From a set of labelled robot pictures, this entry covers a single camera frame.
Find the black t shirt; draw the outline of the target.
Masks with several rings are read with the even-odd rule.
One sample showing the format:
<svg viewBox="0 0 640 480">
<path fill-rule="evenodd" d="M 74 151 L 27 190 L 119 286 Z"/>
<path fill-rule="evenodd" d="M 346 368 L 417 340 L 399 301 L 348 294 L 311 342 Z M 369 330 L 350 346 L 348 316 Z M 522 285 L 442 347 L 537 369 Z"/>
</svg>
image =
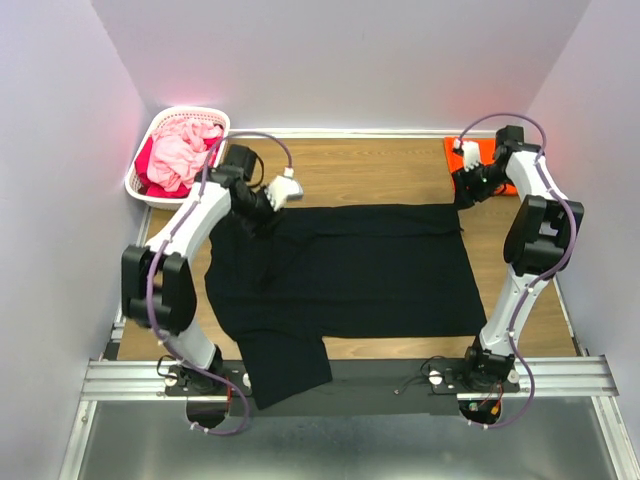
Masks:
<svg viewBox="0 0 640 480">
<path fill-rule="evenodd" d="M 259 409 L 332 379 L 324 339 L 474 336 L 486 314 L 450 204 L 288 208 L 211 231 L 205 288 Z"/>
</svg>

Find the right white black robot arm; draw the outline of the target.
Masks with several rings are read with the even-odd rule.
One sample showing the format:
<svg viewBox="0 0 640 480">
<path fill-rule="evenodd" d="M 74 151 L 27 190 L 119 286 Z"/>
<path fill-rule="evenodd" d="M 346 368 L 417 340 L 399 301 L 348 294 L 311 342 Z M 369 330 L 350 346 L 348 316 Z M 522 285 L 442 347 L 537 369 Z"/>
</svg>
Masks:
<svg viewBox="0 0 640 480">
<path fill-rule="evenodd" d="M 509 380 L 537 298 L 571 258 L 584 207 L 561 192 L 547 168 L 544 147 L 525 142 L 520 126 L 496 132 L 490 164 L 482 162 L 476 141 L 458 137 L 452 151 L 462 158 L 462 167 L 452 173 L 457 207 L 470 208 L 507 185 L 521 201 L 503 247 L 505 283 L 459 370 L 462 384 L 480 392 Z"/>
</svg>

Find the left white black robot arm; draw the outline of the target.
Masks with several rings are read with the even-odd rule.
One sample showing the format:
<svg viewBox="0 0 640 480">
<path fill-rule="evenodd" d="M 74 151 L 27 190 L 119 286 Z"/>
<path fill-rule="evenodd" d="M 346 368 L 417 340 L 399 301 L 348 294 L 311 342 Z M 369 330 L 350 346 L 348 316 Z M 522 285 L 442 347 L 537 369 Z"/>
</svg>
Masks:
<svg viewBox="0 0 640 480">
<path fill-rule="evenodd" d="M 194 184 L 170 221 L 144 245 L 128 246 L 121 257 L 123 315 L 151 330 L 177 370 L 164 376 L 177 387 L 185 380 L 201 395 L 220 387 L 239 388 L 222 372 L 222 357 L 196 319 L 197 294 L 192 263 L 209 232 L 237 214 L 263 227 L 275 220 L 286 203 L 304 191 L 288 163 L 269 184 L 250 185 L 254 163 L 232 155 L 214 165 L 209 150 Z"/>
</svg>

